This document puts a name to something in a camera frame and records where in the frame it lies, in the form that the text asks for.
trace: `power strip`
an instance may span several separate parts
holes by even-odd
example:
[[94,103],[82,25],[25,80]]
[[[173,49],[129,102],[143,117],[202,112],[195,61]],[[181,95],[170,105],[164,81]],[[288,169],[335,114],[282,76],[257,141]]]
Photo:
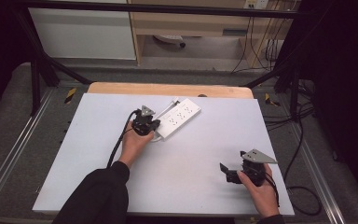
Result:
[[201,108],[194,104],[189,99],[185,99],[176,107],[172,108],[159,120],[161,123],[156,132],[166,140],[169,136],[175,133],[179,128],[187,124],[191,119],[198,115]]

